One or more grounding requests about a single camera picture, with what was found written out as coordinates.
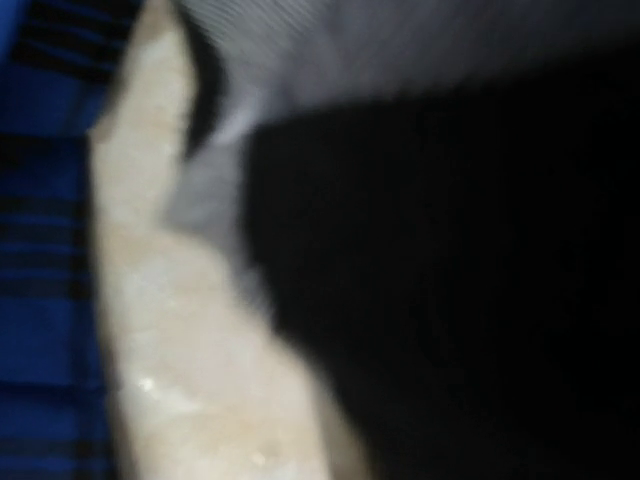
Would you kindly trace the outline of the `blue plaid long sleeve shirt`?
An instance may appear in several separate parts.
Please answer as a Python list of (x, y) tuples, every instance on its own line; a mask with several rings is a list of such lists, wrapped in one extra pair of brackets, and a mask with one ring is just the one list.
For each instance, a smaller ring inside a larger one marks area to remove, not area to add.
[(1, 475), (115, 479), (90, 129), (137, 1), (1, 5)]

